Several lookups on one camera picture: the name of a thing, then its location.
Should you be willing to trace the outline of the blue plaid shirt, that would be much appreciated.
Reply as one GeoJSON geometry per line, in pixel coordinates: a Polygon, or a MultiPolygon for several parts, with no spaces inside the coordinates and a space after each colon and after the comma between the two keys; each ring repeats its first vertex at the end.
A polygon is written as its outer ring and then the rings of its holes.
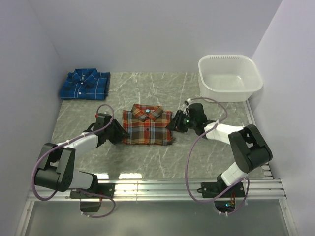
{"type": "Polygon", "coordinates": [[[110,72],[80,68],[69,72],[60,90],[62,100],[105,100],[110,85],[110,72]]]}

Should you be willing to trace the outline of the white plastic basin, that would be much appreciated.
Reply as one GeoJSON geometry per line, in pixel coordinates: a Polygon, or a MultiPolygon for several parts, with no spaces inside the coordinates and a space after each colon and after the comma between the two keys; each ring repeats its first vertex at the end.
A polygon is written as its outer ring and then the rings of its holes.
{"type": "Polygon", "coordinates": [[[244,102],[263,87],[254,61],[244,55],[207,55],[198,62],[200,95],[220,103],[244,102]]]}

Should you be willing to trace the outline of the aluminium rail frame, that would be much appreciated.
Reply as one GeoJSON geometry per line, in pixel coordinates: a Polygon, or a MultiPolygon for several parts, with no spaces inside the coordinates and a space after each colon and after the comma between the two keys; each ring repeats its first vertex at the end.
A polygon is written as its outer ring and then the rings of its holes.
{"type": "MultiPolygon", "coordinates": [[[[287,197],[280,179],[275,179],[270,165],[262,166],[265,177],[251,179],[247,200],[278,200],[283,224],[289,236],[297,236],[298,232],[291,215],[287,197]]],[[[183,180],[131,180],[122,179],[115,182],[116,201],[189,201],[191,198],[186,191],[183,180]]],[[[34,204],[37,200],[29,193],[25,207],[16,231],[17,236],[25,236],[34,204]]]]}

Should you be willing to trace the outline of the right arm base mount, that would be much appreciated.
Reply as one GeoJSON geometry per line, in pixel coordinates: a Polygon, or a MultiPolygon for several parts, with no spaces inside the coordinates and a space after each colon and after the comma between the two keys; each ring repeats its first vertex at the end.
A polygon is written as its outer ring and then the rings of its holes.
{"type": "MultiPolygon", "coordinates": [[[[223,190],[225,190],[227,186],[225,183],[216,182],[202,182],[201,187],[197,189],[197,192],[202,194],[203,198],[214,198],[223,190]]],[[[245,190],[243,184],[240,182],[225,192],[221,198],[230,198],[230,197],[244,197],[245,190]]]]}

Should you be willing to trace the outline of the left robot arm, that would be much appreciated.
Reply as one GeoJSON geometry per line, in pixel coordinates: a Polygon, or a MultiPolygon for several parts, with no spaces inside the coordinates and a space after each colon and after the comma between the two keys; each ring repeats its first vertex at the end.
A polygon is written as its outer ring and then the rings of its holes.
{"type": "Polygon", "coordinates": [[[120,123],[109,114],[96,114],[96,121],[84,130],[78,137],[63,143],[46,143],[32,173],[32,190],[36,186],[48,188],[55,192],[64,192],[74,188],[73,180],[78,180],[78,188],[88,198],[95,197],[99,185],[94,182],[95,175],[86,172],[75,173],[74,166],[77,157],[98,148],[106,141],[112,144],[120,143],[130,134],[120,123]]]}

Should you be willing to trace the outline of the red brown plaid shirt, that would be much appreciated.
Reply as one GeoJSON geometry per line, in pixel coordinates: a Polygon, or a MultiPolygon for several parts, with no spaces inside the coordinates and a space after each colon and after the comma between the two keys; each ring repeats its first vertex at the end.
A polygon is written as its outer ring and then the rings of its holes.
{"type": "Polygon", "coordinates": [[[130,111],[122,111],[123,128],[129,134],[129,137],[123,139],[123,143],[171,145],[173,137],[166,127],[172,119],[172,112],[164,110],[162,106],[134,104],[130,111]]]}

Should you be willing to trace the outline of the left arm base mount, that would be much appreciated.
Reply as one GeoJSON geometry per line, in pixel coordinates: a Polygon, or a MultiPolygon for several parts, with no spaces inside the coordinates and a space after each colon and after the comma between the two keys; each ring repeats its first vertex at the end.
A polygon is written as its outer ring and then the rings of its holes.
{"type": "Polygon", "coordinates": [[[110,198],[114,197],[114,191],[115,191],[115,184],[114,183],[98,183],[96,187],[86,189],[87,193],[83,193],[80,190],[71,190],[70,192],[70,198],[71,199],[91,199],[91,198],[97,198],[95,194],[107,196],[110,198]]]}

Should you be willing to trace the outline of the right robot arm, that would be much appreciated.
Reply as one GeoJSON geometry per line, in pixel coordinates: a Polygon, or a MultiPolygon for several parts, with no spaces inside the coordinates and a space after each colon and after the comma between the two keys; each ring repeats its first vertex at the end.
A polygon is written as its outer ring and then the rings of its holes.
{"type": "Polygon", "coordinates": [[[230,145],[234,162],[218,176],[215,183],[217,192],[224,197],[234,191],[236,181],[273,158],[269,146],[255,125],[232,126],[218,120],[208,120],[200,103],[188,105],[185,111],[178,110],[166,128],[181,133],[193,129],[204,139],[230,145]]]}

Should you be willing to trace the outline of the black box under rail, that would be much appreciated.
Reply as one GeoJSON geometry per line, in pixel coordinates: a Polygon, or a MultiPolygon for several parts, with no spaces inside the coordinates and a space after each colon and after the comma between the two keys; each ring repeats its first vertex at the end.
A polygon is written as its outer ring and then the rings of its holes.
{"type": "Polygon", "coordinates": [[[80,211],[83,213],[98,212],[100,210],[101,201],[90,202],[81,201],[79,204],[80,211]]]}

